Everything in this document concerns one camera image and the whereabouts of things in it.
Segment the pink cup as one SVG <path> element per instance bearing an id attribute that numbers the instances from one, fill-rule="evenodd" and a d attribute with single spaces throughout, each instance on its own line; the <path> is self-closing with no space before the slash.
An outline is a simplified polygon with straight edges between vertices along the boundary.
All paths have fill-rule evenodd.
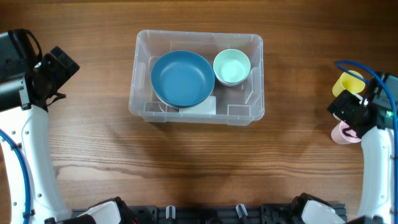
<path id="1" fill-rule="evenodd" d="M 357 137 L 356 132 L 344 121 L 336 125 L 331 132 L 332 140 L 337 144 L 359 143 L 361 139 Z"/>

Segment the yellow cup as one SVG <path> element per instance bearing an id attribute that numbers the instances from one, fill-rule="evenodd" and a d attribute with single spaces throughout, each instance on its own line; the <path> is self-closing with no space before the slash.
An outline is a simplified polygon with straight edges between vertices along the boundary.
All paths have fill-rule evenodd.
<path id="1" fill-rule="evenodd" d="M 337 97 L 343 90 L 351 93 L 360 93 L 364 90 L 366 84 L 362 80 L 343 72 L 332 88 L 332 94 Z"/>

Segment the dark blue bowl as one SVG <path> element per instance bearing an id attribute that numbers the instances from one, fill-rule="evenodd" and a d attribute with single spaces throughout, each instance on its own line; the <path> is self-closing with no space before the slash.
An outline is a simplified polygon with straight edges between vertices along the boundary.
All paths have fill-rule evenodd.
<path id="1" fill-rule="evenodd" d="M 177 50 L 161 56 L 150 73 L 154 91 L 171 103 L 204 100 L 215 87 L 209 61 L 191 51 Z"/>
<path id="2" fill-rule="evenodd" d="M 171 103 L 170 101 L 167 101 L 165 98 L 161 97 L 156 91 L 154 92 L 155 96 L 164 104 L 167 106 L 170 106 L 172 108 L 176 109 L 185 109 L 185 108 L 193 108 L 194 106 L 198 106 L 201 103 L 204 103 L 207 99 L 211 97 L 211 95 L 208 95 L 204 100 L 200 100 L 194 103 L 185 103 L 185 104 L 177 104 L 177 103 Z"/>

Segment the mint green small bowl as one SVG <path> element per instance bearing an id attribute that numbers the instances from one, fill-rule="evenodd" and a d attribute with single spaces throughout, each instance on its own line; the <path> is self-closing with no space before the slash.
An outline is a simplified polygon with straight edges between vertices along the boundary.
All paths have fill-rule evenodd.
<path id="1" fill-rule="evenodd" d="M 226 82 L 239 82 L 247 79 L 251 70 L 249 57 L 240 50 L 226 49 L 221 51 L 213 61 L 216 78 Z"/>

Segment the cream large bowl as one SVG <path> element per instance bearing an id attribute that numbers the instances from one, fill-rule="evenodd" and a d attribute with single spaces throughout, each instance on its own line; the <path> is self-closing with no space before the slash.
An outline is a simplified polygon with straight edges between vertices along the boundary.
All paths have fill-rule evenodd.
<path id="1" fill-rule="evenodd" d="M 169 105 L 169 104 L 165 103 L 164 101 L 162 101 L 160 98 L 158 98 L 158 99 L 160 100 L 159 104 L 161 105 L 161 107 L 168 106 L 168 107 L 171 107 L 171 108 L 174 108 L 174 109 L 180 109 L 180 107 Z M 205 99 L 204 101 L 202 101 L 199 104 L 196 104 L 196 105 L 193 105 L 193 106 L 188 106 L 188 107 L 181 107 L 181 109 L 194 108 L 196 106 L 204 106 L 206 108 L 207 107 L 214 107 L 215 108 L 216 107 L 215 105 L 216 105 L 216 97 L 215 96 L 209 96 L 207 99 Z"/>

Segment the cream cup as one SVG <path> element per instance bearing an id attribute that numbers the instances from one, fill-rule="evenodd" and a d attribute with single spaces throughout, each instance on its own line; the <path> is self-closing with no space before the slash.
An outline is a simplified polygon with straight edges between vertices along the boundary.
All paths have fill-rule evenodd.
<path id="1" fill-rule="evenodd" d="M 361 104 L 363 102 L 363 97 L 357 93 L 352 93 L 355 97 L 357 97 L 359 99 L 359 104 Z M 333 117 L 335 119 L 337 119 L 338 121 L 341 121 L 341 119 L 339 119 L 339 117 L 337 117 L 337 115 L 335 113 L 333 113 Z"/>

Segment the light blue small bowl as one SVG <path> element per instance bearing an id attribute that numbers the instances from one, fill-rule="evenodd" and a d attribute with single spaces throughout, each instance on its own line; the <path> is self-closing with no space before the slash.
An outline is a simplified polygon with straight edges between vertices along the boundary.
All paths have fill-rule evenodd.
<path id="1" fill-rule="evenodd" d="M 225 85 L 225 86 L 237 86 L 237 85 L 240 85 L 240 84 L 242 84 L 242 83 L 244 83 L 244 82 L 246 81 L 246 79 L 244 79 L 244 80 L 240 80 L 239 82 L 226 82 L 226 81 L 224 81 L 224 80 L 222 80 L 222 79 L 219 79 L 219 78 L 217 78 L 217 80 L 218 80 L 222 85 Z"/>

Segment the pink small bowl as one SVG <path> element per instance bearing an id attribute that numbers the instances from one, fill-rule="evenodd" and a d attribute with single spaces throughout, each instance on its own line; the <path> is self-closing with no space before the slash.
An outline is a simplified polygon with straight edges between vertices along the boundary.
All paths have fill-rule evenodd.
<path id="1" fill-rule="evenodd" d="M 224 82 L 220 82 L 222 85 L 224 86 L 228 86 L 228 87 L 234 87 L 234 86 L 240 86 L 245 84 L 245 82 L 240 82 L 240 83 L 224 83 Z"/>

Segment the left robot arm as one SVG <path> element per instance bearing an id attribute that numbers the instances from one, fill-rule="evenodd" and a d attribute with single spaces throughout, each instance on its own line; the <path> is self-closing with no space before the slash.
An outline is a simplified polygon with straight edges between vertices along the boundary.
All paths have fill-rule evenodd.
<path id="1" fill-rule="evenodd" d="M 48 142 L 48 99 L 78 70 L 60 47 L 43 54 L 27 29 L 1 34 L 1 148 L 11 194 L 12 223 L 138 223 L 120 197 L 72 217 L 55 178 Z"/>

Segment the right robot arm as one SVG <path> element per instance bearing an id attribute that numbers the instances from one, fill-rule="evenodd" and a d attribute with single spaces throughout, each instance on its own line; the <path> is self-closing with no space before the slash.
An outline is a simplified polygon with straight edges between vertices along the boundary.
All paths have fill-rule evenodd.
<path id="1" fill-rule="evenodd" d="M 328 111 L 339 120 L 337 144 L 359 143 L 364 174 L 358 217 L 353 223 L 397 223 L 397 77 L 377 72 L 366 84 L 353 70 L 332 88 Z"/>

